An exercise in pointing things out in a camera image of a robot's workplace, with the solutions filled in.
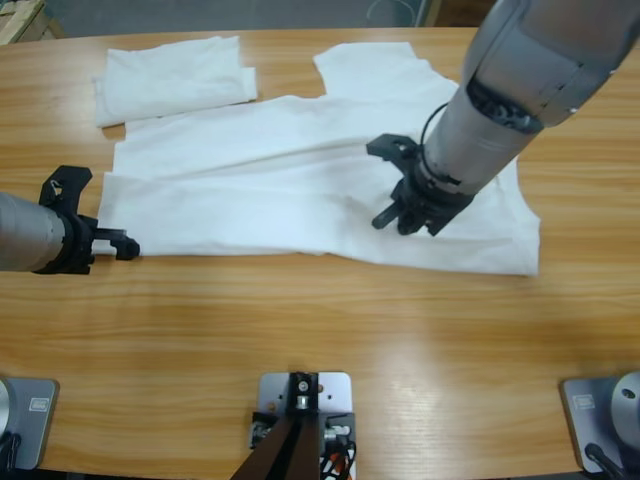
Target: gray robot arm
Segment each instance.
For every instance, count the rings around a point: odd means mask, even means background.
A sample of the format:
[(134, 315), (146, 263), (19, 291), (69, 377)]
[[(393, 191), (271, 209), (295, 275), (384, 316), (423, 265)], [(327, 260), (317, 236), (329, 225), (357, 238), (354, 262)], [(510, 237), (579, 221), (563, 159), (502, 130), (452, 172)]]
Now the gray robot arm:
[(578, 111), (639, 31), (638, 0), (498, 1), (426, 143), (383, 136), (369, 144), (405, 174), (374, 226), (398, 218), (401, 234), (426, 226), (436, 235), (545, 127)]

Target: wood grain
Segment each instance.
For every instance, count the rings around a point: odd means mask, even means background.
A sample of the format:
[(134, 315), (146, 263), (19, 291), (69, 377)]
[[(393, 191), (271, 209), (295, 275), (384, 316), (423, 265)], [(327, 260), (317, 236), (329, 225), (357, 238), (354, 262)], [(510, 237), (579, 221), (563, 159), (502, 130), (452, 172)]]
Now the wood grain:
[[(209, 35), (0, 48), (0, 190), (35, 200), (56, 166), (87, 165), (95, 179), (81, 208), (95, 215), (122, 136), (93, 126), (90, 79), (105, 50)], [(473, 30), (241, 35), (265, 99), (322, 94), (311, 58), (341, 42), (408, 40), (457, 78)], [(523, 191), (542, 218), (537, 278), (301, 255), (0, 274), (2, 373), (61, 385), (44, 466), (229, 478), (247, 454), (260, 375), (308, 369), (351, 374), (365, 480), (576, 470), (558, 383), (640, 368), (639, 82), (635, 50), (522, 155)]]

